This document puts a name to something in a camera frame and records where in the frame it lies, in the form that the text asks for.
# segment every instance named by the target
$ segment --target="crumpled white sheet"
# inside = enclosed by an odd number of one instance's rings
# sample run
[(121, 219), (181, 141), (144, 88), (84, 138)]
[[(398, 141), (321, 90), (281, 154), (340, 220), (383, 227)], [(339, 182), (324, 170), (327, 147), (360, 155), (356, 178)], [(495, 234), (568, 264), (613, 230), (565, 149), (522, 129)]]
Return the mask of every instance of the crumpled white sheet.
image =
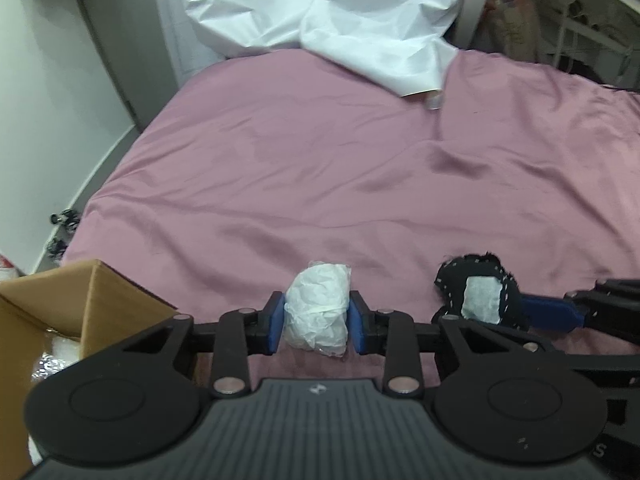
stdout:
[(350, 283), (346, 265), (312, 262), (300, 272), (285, 295), (284, 340), (293, 348), (343, 355)]
[[(168, 0), (158, 1), (162, 14)], [(217, 54), (302, 47), (401, 96), (441, 89), (457, 52), (442, 35), (460, 0), (181, 1), (196, 37)]]

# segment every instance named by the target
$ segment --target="gray ribbed panel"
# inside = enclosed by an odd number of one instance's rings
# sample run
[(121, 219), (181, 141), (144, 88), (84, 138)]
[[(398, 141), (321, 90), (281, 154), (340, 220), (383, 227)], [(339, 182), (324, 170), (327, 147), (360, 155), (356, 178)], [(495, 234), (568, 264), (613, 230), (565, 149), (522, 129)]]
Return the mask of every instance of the gray ribbed panel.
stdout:
[(265, 380), (216, 403), (189, 438), (118, 469), (45, 462), (29, 480), (606, 480), (587, 458), (524, 469), (478, 459), (445, 440), (417, 402), (369, 380)]

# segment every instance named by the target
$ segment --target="mattress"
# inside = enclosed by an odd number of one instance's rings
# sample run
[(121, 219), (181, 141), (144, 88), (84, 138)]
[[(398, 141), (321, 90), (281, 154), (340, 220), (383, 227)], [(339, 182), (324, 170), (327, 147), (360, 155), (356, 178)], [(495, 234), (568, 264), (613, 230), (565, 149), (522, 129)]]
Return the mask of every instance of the mattress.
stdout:
[[(460, 52), (441, 110), (302, 50), (193, 77), (90, 200), (65, 263), (100, 258), (198, 322), (261, 308), (310, 261), (428, 322), (440, 264), (497, 254), (521, 290), (640, 276), (640, 98)], [(636, 352), (591, 330), (571, 352)], [(424, 356), (427, 384), (437, 384)], [(252, 378), (370, 377), (382, 358), (288, 348)]]

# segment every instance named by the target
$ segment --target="round black joint cover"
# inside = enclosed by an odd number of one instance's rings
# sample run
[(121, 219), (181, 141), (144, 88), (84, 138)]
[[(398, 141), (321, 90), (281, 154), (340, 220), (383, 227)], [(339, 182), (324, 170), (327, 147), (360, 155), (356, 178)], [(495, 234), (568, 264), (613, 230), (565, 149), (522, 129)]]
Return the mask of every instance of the round black joint cover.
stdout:
[(197, 388), (153, 355), (80, 361), (38, 384), (25, 403), (34, 441), (60, 462), (132, 463), (171, 446), (193, 426)]
[(447, 377), (434, 410), (464, 447), (501, 462), (558, 462), (590, 449), (607, 403), (580, 374), (535, 358), (484, 355)]

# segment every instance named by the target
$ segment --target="blue gripper pad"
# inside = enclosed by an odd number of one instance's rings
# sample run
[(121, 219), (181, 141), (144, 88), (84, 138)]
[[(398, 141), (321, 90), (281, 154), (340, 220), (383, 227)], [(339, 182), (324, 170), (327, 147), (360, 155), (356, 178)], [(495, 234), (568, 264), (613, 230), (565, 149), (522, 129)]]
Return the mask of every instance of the blue gripper pad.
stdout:
[(280, 336), (282, 335), (282, 327), (284, 325), (284, 294), (281, 295), (280, 301), (276, 306), (276, 310), (273, 312), (271, 319), (269, 320), (269, 352), (275, 354), (280, 343)]
[(351, 343), (354, 350), (358, 354), (363, 354), (364, 348), (364, 332), (362, 331), (362, 316), (356, 308), (353, 300), (349, 299), (349, 307), (347, 309), (347, 328), (351, 336)]
[(584, 315), (578, 312), (571, 301), (548, 296), (522, 295), (522, 307), (532, 328), (571, 332), (584, 326)]

